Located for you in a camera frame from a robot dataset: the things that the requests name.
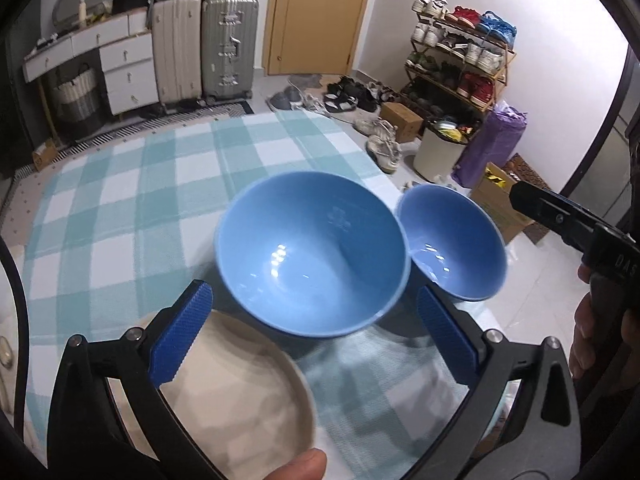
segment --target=bowl rim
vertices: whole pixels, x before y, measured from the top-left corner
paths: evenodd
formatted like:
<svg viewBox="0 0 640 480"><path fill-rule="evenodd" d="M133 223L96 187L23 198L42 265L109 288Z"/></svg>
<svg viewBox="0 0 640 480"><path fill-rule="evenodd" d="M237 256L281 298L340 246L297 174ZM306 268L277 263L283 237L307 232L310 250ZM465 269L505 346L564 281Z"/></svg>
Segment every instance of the bowl rim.
<svg viewBox="0 0 640 480"><path fill-rule="evenodd" d="M364 189L366 192L368 192L371 195L373 195L375 200L377 200L380 203L380 205L382 207L384 207L385 210L387 210L389 212L391 218L395 222L395 225L398 227L398 231L399 231L399 233L401 235L401 238L402 238L402 244L404 245L404 269L402 270L402 275L401 275L401 278L399 280L399 284L398 284L398 286L396 288L396 291L393 293L393 295L387 301L387 303L385 303L385 305L382 306L373 316L370 316L366 320L364 320L364 321L362 321L360 323L354 324L354 325L352 325L350 327L344 328L344 329L333 330L333 331L330 331L330 332L315 332L315 333L299 332L299 331L292 330L292 329L286 328L284 326L281 326L281 325L279 325L277 323L271 322L271 321L267 320L266 318L264 318L263 316L259 316L253 310L251 310L250 308L245 306L242 303L242 301L240 301L238 299L238 297L235 294L234 289L229 285L229 279L225 275L225 271L223 270L223 265L221 264L221 255L220 255L220 250L219 250L220 238L222 237L222 232L226 227L226 223L227 223L228 218L229 218L229 213L233 210L233 208L238 203L240 203L242 200L244 200L250 193L254 192L256 189L258 189L259 187L263 186L264 184L270 182L271 180L276 180L276 179L285 178L285 177L291 177L291 176L294 176L294 175L302 175L302 174L314 174L314 175L320 174L320 175L323 175L323 176L334 177L336 179L347 181L350 184L359 186L362 189ZM349 335L349 334L353 334L355 332L359 332L360 330L373 325L377 320L381 319L383 316L388 314L389 311L398 303L398 301L400 300L400 298L404 294L404 291L406 290L406 286L407 286L407 284L409 282L409 275L410 275L410 271L411 271L411 261L412 261L412 258L411 258L410 254L409 254L409 242L408 242L406 233L404 232L404 226L400 222L399 218L394 214L394 212L391 209L389 209L389 207L383 202L383 200L380 197L378 197L372 190L370 190L369 188L367 188L366 186L364 186L364 184L361 184L360 182L357 182L355 180L351 180L350 178L347 178L345 176L341 176L339 174L330 173L328 171L315 171L315 170L284 171L282 173L277 173L275 175L266 176L264 178L256 180L255 182L252 182L251 184L246 186L240 193L238 193L233 198L233 200L227 206L227 208L226 208L225 212L223 213L222 217L218 221L218 225L216 227L216 232L214 234L214 251L215 251L215 256L216 256L216 267L218 268L218 272L220 273L220 276L222 277L222 281L224 282L227 290L231 293L231 295L233 296L233 298L236 301L236 303L238 303L238 305L240 305L245 311L247 311L249 314L251 314L251 316L255 317L255 319L257 319L258 321L264 323L267 326L270 326L271 328L274 328L274 329L279 330L280 332L283 332L283 333L286 333L286 334L300 336L300 337L306 337L306 338L312 338L312 339L330 339L330 338L337 338L337 337L342 337L342 336L346 336L346 335Z"/></svg>
<svg viewBox="0 0 640 480"><path fill-rule="evenodd" d="M462 300L462 301L473 301L473 302L486 301L489 298L494 297L504 287L504 283L507 280L507 273L508 273L508 270L509 270L509 261L508 261L508 258L507 258L507 247L506 247L506 245L504 243L504 238L502 237L502 233L498 229L498 226L495 224L494 220L487 214L487 212L484 209L482 209L477 203L475 203L473 200L471 200L468 196L465 196L462 193L460 193L459 191L456 191L455 189L451 189L450 187L442 186L441 184L433 184L431 182L427 182L425 184L420 184L420 186L414 186L411 189L407 190L407 192L404 193L404 195L402 196L402 198L398 202L398 206L396 206L396 217L398 217L398 222L400 222L400 224L402 225L403 229L404 229L404 224L402 224L401 216L402 216L403 207L406 206L405 202L406 202L408 197L410 197L413 194L417 194L419 192L418 190L420 190L424 186L433 186L433 187L437 187L437 188L446 190L444 192L455 193L455 195L457 195L460 198L464 199L466 202L470 203L476 210L481 212L482 215L484 215L484 217L488 219L489 224L494 228L494 232L498 236L498 240L500 240L500 243L502 244L502 254L504 255L504 260L503 260L504 261L504 273L502 275L502 278L500 279L500 282L499 282L498 286L495 288L495 291L492 292L492 293L489 293L488 295L464 296L462 294L457 294L455 292L450 292L449 290L447 290L447 288L445 286L442 286L442 285L439 285L439 284L438 284L438 286L442 290L444 290L447 294L449 294L450 296L453 296L454 298L457 298L458 300ZM411 250L411 247L409 247L409 241L408 241L408 238L407 238L407 251L409 251L409 253L410 253L410 250ZM414 262L415 266L418 267L418 270L420 270L420 272L428 279L428 276L422 270L421 264L418 263L412 256L410 256L410 257L411 257L411 260Z"/></svg>

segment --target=purple bag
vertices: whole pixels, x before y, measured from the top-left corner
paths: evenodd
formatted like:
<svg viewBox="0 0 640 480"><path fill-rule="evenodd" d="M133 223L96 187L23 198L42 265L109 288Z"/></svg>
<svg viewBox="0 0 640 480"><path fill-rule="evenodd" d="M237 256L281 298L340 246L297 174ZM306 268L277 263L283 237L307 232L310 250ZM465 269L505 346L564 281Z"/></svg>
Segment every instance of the purple bag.
<svg viewBox="0 0 640 480"><path fill-rule="evenodd" d="M460 186L473 188L489 162L499 168L507 163L526 128L527 114L500 101L462 152L451 176Z"/></svg>

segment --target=bowl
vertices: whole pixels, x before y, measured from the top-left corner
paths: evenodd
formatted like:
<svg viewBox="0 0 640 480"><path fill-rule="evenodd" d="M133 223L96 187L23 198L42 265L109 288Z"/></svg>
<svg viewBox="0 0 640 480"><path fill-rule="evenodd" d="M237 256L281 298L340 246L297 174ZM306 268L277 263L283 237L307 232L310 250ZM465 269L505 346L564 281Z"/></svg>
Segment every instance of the bowl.
<svg viewBox="0 0 640 480"><path fill-rule="evenodd" d="M238 195L216 233L238 303L298 336L356 332L400 298L410 258L402 227L372 192L317 171L284 173Z"/></svg>
<svg viewBox="0 0 640 480"><path fill-rule="evenodd" d="M500 291L507 276L504 241L475 202L425 184L404 194L396 215L414 264L453 298L484 301Z"/></svg>

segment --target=silver suitcase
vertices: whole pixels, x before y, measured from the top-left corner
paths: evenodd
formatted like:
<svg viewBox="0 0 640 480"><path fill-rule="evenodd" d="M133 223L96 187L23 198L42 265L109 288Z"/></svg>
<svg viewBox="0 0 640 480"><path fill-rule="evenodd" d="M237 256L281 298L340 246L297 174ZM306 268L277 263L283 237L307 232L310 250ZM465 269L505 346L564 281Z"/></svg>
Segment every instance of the silver suitcase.
<svg viewBox="0 0 640 480"><path fill-rule="evenodd" d="M251 98L258 0L202 4L202 85L217 99Z"/></svg>
<svg viewBox="0 0 640 480"><path fill-rule="evenodd" d="M202 96L201 19L202 0L165 0L154 4L154 62L158 96L163 104Z"/></svg>

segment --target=tablecloth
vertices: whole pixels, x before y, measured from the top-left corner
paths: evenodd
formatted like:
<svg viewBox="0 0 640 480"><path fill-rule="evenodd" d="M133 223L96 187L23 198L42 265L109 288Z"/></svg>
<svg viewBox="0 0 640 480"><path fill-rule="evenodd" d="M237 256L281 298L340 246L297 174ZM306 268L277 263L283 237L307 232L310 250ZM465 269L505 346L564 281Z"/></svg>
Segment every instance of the tablecloth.
<svg viewBox="0 0 640 480"><path fill-rule="evenodd" d="M31 329L28 409L44 443L69 336L119 337L170 306L194 278L215 308L258 326L295 359L318 409L330 480L400 478L466 394L410 306L367 330L310 341L260 326L214 266L213 234L233 197L260 178L319 170L359 182L390 208L399 191L333 121L309 112L248 115L115 140L69 161L50 181L26 247ZM384 243L384 240L372 240ZM484 328L482 304L467 306Z"/></svg>

